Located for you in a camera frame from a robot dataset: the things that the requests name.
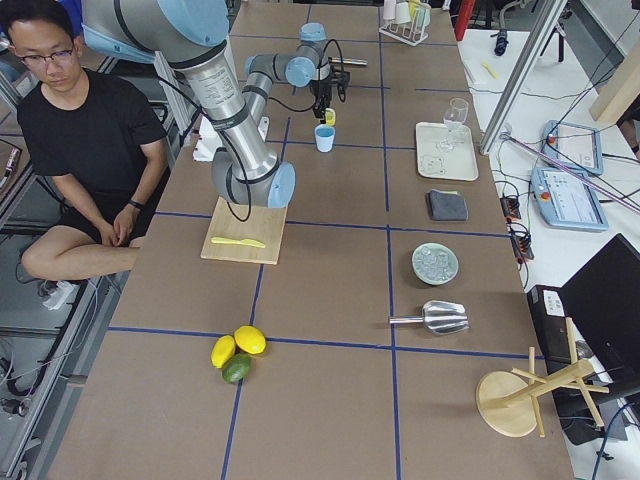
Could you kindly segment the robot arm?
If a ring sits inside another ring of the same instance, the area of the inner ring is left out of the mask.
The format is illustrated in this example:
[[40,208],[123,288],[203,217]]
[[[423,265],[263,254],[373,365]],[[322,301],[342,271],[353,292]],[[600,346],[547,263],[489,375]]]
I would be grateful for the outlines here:
[[221,138],[213,156],[212,178],[229,203],[284,208],[296,183],[294,167],[278,158],[262,139],[258,123],[272,85],[285,80],[309,87],[315,117],[334,95],[344,99],[350,74],[333,65],[329,39],[320,23],[300,29],[292,54],[261,54],[245,64],[247,80],[239,85],[225,53],[228,9],[223,1],[84,1],[82,26],[87,45],[119,59],[150,63],[161,53],[184,75],[203,114]]
[[305,23],[300,27],[299,38],[303,44],[324,46],[327,41],[325,27],[318,22]]

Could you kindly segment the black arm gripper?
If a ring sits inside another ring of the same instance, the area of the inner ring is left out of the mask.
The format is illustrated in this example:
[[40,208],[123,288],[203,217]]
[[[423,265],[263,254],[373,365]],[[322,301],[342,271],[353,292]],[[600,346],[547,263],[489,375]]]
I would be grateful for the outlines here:
[[345,69],[345,62],[341,58],[330,57],[322,65],[309,83],[309,89],[314,96],[313,108],[329,108],[333,91],[337,92],[338,100],[346,102],[347,89],[350,84],[350,72]]

